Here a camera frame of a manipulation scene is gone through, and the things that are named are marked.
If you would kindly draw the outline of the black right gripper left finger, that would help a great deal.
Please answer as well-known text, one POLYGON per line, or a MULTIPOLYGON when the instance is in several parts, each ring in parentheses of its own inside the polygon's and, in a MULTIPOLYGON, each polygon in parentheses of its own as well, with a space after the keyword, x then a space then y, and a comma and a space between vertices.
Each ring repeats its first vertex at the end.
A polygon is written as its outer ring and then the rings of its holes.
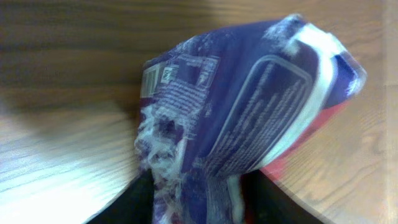
POLYGON ((154 180, 152 172, 147 170, 87 224, 151 224, 153 204, 154 180))

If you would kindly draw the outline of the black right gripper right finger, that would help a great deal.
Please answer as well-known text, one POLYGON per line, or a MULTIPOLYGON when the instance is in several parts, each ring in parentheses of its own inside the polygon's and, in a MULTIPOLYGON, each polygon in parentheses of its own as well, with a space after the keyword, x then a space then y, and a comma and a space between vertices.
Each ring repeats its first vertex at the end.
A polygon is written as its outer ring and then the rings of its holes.
POLYGON ((322 224, 259 170, 243 175, 241 187, 247 224, 322 224))

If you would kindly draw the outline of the red purple snack packet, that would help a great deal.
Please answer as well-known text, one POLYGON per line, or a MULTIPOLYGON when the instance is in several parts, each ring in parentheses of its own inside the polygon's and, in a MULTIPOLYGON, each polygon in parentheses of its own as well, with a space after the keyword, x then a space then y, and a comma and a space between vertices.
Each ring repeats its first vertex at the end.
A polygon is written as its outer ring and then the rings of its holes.
POLYGON ((135 147, 154 223, 242 223, 242 175, 357 95, 366 71, 298 14, 193 36, 143 66, 135 147))

